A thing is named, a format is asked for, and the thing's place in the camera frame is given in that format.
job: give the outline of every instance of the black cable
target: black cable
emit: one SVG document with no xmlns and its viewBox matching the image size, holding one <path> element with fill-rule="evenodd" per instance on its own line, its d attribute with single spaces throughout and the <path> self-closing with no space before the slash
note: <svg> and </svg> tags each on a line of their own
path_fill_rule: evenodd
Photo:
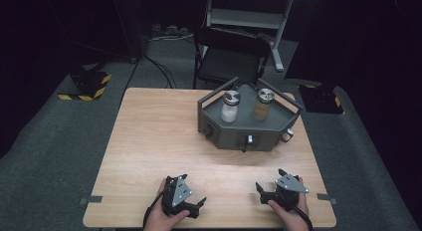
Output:
<svg viewBox="0 0 422 231">
<path fill-rule="evenodd" d="M 193 41 L 190 41 L 187 38 L 186 39 L 183 39 L 183 41 L 185 41 L 186 43 L 189 43 L 189 44 L 195 44 Z"/>
<path fill-rule="evenodd" d="M 118 107 L 119 107 L 119 108 L 120 108 L 120 106 L 121 106 L 121 102 L 123 102 L 124 94 L 126 93 L 127 87 L 129 86 L 130 80 L 131 80 L 131 79 L 132 79 L 132 77 L 133 77 L 134 71 L 136 70 L 137 65 L 139 64 L 139 61 L 140 61 L 140 59 L 137 59 L 136 64 L 134 65 L 134 68 L 133 68 L 132 72 L 130 73 L 130 77 L 129 77 L 129 79 L 127 80 L 126 85 L 124 86 L 124 89 L 123 89 L 123 95 L 121 96 L 120 103 L 118 104 Z"/>
<path fill-rule="evenodd" d="M 91 49 L 91 50 L 94 50 L 94 51 L 97 51 L 97 52 L 102 52 L 102 53 L 109 54 L 109 55 L 114 55 L 114 56 L 118 56 L 118 57 L 130 58 L 131 59 L 131 56 L 127 56 L 127 55 L 113 53 L 113 52 L 110 52 L 110 51 L 101 50 L 101 49 L 98 49 L 98 48 L 95 48 L 95 47 L 91 47 L 91 46 L 88 46 L 86 44 L 82 44 L 82 43 L 80 43 L 78 41 L 75 41 L 75 40 L 71 39 L 71 37 L 69 37 L 68 33 L 66 33 L 65 26 L 63 25 L 63 23 L 62 23 L 62 21 L 61 21 L 61 19 L 59 17 L 59 14 L 56 12 L 56 10 L 55 10 L 55 8 L 53 6 L 52 1 L 51 0 L 47 0 L 47 3 L 49 4 L 49 7 L 50 7 L 51 11 L 53 12 L 53 15 L 56 17 L 56 20 L 59 23 L 59 26 L 60 26 L 63 34 L 65 35 L 66 39 L 68 41 L 70 41 L 71 43 L 76 44 L 76 45 L 79 45 L 79 46 L 82 46 L 82 47 L 85 47 L 85 48 L 88 48 L 88 49 Z"/>
<path fill-rule="evenodd" d="M 146 60 L 148 60 L 149 62 L 151 62 L 155 67 L 157 67 L 158 70 L 161 72 L 161 74 L 165 77 L 165 79 L 167 81 L 167 85 L 165 86 L 165 88 L 167 88 L 167 86 L 170 86 L 170 88 L 173 89 L 173 86 L 171 85 L 171 81 L 173 81 L 174 87 L 177 89 L 177 85 L 176 85 L 176 82 L 174 81 L 173 75 L 171 74 L 171 72 L 168 70 L 167 67 L 165 67 L 164 65 L 161 65 L 158 62 L 150 59 L 146 55 L 144 57 L 145 57 Z"/>
<path fill-rule="evenodd" d="M 299 216 L 301 216 L 301 218 L 304 219 L 308 225 L 309 230 L 314 231 L 313 223 L 311 222 L 310 217 L 308 217 L 308 215 L 302 211 L 302 209 L 298 208 L 298 206 L 293 206 L 293 209 L 299 214 Z"/>
<path fill-rule="evenodd" d="M 229 7 L 232 5 L 233 1 L 234 0 L 229 0 L 229 2 L 227 2 L 226 6 L 225 6 L 225 9 L 229 9 Z"/>
<path fill-rule="evenodd" d="M 145 215 L 143 215 L 143 225 L 142 225 L 143 228 L 145 228 L 146 220 L 148 219 L 152 208 L 154 207 L 154 205 L 158 201 L 158 199 L 162 197 L 163 194 L 164 194 L 164 191 L 159 192 L 158 196 L 154 199 L 154 201 L 151 203 L 151 205 L 146 209 Z"/>
<path fill-rule="evenodd" d="M 168 36 L 161 36 L 161 37 L 154 37 L 149 41 L 159 41 L 159 40 L 183 40 L 189 37 L 192 37 L 193 33 L 186 33 L 185 35 L 168 35 Z"/>
</svg>

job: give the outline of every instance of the black chair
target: black chair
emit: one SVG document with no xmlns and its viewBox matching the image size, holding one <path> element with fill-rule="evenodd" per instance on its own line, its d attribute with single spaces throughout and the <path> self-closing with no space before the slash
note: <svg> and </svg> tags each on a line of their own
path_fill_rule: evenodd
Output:
<svg viewBox="0 0 422 231">
<path fill-rule="evenodd" d="M 215 27 L 195 31 L 194 42 L 193 89 L 197 80 L 224 84 L 238 77 L 240 83 L 256 84 L 271 54 L 270 45 L 261 38 Z"/>
</svg>

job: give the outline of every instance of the human hand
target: human hand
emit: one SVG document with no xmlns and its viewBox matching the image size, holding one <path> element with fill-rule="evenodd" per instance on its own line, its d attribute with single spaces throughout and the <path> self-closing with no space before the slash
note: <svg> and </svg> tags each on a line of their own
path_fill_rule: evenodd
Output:
<svg viewBox="0 0 422 231">
<path fill-rule="evenodd" d="M 158 189 L 157 196 L 165 187 L 165 178 L 162 180 L 161 185 Z M 176 224 L 182 221 L 189 215 L 189 211 L 183 210 L 174 216 L 167 216 L 162 210 L 161 205 L 162 197 L 158 199 L 155 205 L 152 207 L 151 212 L 146 220 L 143 231 L 170 231 Z"/>
<path fill-rule="evenodd" d="M 309 230 L 308 224 L 295 210 L 288 212 L 274 200 L 269 200 L 268 205 L 270 205 L 274 212 L 276 212 L 277 215 L 282 219 L 287 231 Z M 309 215 L 310 211 L 307 205 L 307 196 L 302 192 L 299 193 L 298 208 L 304 211 L 305 214 Z"/>
</svg>

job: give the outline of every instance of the metal lid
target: metal lid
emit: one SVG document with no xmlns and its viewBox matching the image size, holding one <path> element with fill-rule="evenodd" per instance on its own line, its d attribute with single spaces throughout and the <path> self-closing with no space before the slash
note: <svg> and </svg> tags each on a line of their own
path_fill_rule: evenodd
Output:
<svg viewBox="0 0 422 231">
<path fill-rule="evenodd" d="M 240 94 L 237 91 L 227 91 L 223 95 L 223 101 L 228 106 L 236 106 L 240 103 Z"/>
<path fill-rule="evenodd" d="M 261 89 L 258 92 L 258 101 L 263 104 L 270 104 L 271 101 L 274 99 L 274 92 L 269 89 Z"/>
</svg>

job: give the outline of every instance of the yellow and black tape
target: yellow and black tape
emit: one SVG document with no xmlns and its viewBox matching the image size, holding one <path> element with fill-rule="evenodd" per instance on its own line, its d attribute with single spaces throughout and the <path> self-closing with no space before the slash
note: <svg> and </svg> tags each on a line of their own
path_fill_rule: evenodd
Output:
<svg viewBox="0 0 422 231">
<path fill-rule="evenodd" d="M 106 84 L 108 83 L 109 79 L 111 78 L 111 75 L 107 75 L 102 80 L 102 87 L 98 90 L 96 90 L 92 95 L 77 95 L 77 94 L 61 94 L 58 93 L 58 97 L 60 100 L 64 101 L 85 101 L 89 102 L 92 100 L 99 99 L 102 94 L 106 90 Z"/>
<path fill-rule="evenodd" d="M 340 107 L 341 106 L 341 102 L 340 102 L 340 99 L 337 97 L 337 96 L 335 96 L 335 104 L 338 106 L 338 107 Z"/>
</svg>

